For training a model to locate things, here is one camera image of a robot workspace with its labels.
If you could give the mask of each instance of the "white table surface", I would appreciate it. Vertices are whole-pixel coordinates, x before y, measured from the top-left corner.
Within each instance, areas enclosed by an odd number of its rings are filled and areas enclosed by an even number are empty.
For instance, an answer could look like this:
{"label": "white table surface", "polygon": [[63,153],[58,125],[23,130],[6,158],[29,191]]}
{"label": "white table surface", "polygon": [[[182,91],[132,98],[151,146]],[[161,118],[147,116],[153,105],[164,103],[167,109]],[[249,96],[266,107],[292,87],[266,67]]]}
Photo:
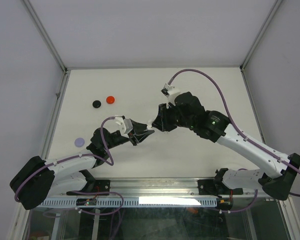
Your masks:
{"label": "white table surface", "polygon": [[[147,123],[166,102],[161,89],[181,68],[89,69],[70,73],[49,158],[75,154],[90,144],[101,122],[114,115]],[[256,119],[239,68],[196,68],[210,75],[220,86],[237,125],[260,140]],[[221,98],[208,79],[194,72],[180,74],[173,85],[181,92],[197,96],[206,110],[226,114]],[[115,103],[107,104],[107,96]],[[93,108],[95,100],[100,108]],[[118,129],[114,121],[105,124],[110,132]],[[76,138],[85,145],[76,147]],[[99,178],[181,178],[213,177],[216,169],[256,169],[236,152],[199,138],[186,128],[169,133],[158,130],[138,146],[126,143],[110,150],[114,166],[103,164],[90,172]]]}

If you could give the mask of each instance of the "purple bottle cap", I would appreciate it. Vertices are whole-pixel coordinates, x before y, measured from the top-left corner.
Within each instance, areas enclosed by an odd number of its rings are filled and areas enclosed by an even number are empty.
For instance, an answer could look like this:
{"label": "purple bottle cap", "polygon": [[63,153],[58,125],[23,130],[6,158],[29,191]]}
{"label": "purple bottle cap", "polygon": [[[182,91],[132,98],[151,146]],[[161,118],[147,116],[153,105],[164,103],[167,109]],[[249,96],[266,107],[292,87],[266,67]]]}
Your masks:
{"label": "purple bottle cap", "polygon": [[75,141],[74,141],[74,145],[78,148],[81,148],[83,145],[85,145],[85,140],[82,137],[78,137]]}

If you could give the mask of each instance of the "white wall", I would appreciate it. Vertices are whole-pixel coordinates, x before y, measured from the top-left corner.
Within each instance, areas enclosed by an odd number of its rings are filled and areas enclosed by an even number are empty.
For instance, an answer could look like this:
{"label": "white wall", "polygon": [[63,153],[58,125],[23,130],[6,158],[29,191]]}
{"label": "white wall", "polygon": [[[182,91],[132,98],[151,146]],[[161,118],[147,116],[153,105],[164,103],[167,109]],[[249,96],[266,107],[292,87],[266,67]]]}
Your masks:
{"label": "white wall", "polygon": [[30,0],[68,67],[236,66],[275,0]]}
{"label": "white wall", "polygon": [[19,0],[0,1],[0,240],[16,203],[9,187],[39,153],[62,72]]}
{"label": "white wall", "polygon": [[[247,69],[268,145],[300,154],[300,0],[286,0]],[[300,193],[300,176],[292,187]],[[293,199],[300,217],[300,198]]]}

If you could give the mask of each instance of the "black bracket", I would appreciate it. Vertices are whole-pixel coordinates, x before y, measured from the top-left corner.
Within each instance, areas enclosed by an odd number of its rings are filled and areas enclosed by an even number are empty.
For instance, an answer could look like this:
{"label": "black bracket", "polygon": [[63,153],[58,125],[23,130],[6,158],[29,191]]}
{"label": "black bracket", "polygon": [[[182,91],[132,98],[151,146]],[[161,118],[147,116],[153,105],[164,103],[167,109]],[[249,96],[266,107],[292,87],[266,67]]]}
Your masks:
{"label": "black bracket", "polygon": [[[230,195],[231,189],[225,185],[216,184],[214,179],[200,179],[197,181],[199,195],[214,195],[221,198],[221,195]],[[242,188],[232,189],[232,195],[243,195]]]}
{"label": "black bracket", "polygon": [[110,191],[110,180],[98,179],[94,183],[93,192],[109,192]]}

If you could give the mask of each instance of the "metal frame bar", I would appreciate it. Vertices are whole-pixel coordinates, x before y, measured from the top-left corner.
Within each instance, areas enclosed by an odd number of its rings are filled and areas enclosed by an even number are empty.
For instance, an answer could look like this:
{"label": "metal frame bar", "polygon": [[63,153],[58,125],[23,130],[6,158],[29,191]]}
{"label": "metal frame bar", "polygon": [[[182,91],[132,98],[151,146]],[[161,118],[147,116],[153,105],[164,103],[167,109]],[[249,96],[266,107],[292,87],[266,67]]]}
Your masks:
{"label": "metal frame bar", "polygon": [[254,220],[253,220],[252,214],[251,214],[251,210],[247,209],[245,212],[243,212],[243,214],[245,214],[245,217],[246,217],[246,220],[247,220],[247,223],[248,223],[251,239],[252,240],[258,240]]}
{"label": "metal frame bar", "polygon": [[248,62],[250,61],[252,55],[254,54],[257,46],[259,45],[260,41],[262,40],[263,36],[265,35],[265,32],[267,31],[270,23],[273,21],[274,16],[276,15],[276,13],[278,12],[278,9],[280,8],[280,6],[282,5],[282,3],[284,2],[284,0],[276,0],[270,10],[270,12],[268,13],[268,15],[266,16],[265,21],[263,22],[259,32],[257,33],[247,55],[244,58],[244,61],[241,64],[241,69],[244,70],[247,65]]}
{"label": "metal frame bar", "polygon": [[300,240],[300,219],[295,208],[293,198],[290,196],[286,201],[278,201],[282,219],[292,240]]}
{"label": "metal frame bar", "polygon": [[[259,122],[259,118],[258,118],[258,112],[256,110],[255,107],[255,103],[249,88],[249,84],[247,82],[246,76],[245,76],[245,71],[242,70],[242,77],[243,77],[243,81],[250,99],[250,103],[252,106],[252,110],[254,113],[254,117],[261,135],[261,139],[262,142],[264,144],[266,144],[265,138],[264,138],[264,134],[262,132],[262,128]],[[285,220],[285,225],[286,228],[288,230],[288,233],[291,237],[291,239],[296,239],[296,240],[300,240],[300,219],[298,217],[298,213],[297,210],[295,208],[295,205],[293,203],[292,197],[290,196],[286,201],[279,201],[279,205],[281,207],[281,215],[282,215],[282,219]]]}
{"label": "metal frame bar", "polygon": [[61,70],[66,73],[67,67],[65,66],[64,62],[62,61],[58,51],[56,50],[51,38],[49,37],[45,27],[43,26],[40,18],[38,17],[33,5],[31,4],[30,0],[21,0],[23,3],[23,6],[27,13],[29,14],[31,20],[33,21],[33,24],[35,25],[36,29],[40,33],[44,43],[46,44],[47,48],[51,52],[53,58],[58,63]]}
{"label": "metal frame bar", "polygon": [[[56,101],[54,108],[51,113],[50,122],[47,126],[45,133],[45,141],[41,147],[40,156],[45,159],[50,151],[53,135],[56,129],[59,113],[61,110],[61,105],[65,96],[66,87],[69,80],[70,72],[67,71],[61,79],[59,90],[56,93]],[[27,220],[29,216],[29,211],[25,210],[21,203],[18,203],[16,206],[16,211],[13,217],[13,222],[9,229],[7,239],[9,240],[20,240],[23,237],[23,234],[26,230]]]}
{"label": "metal frame bar", "polygon": [[185,68],[239,68],[239,64],[226,65],[151,65],[151,66],[69,66],[68,70],[98,70],[98,69],[185,69]]}

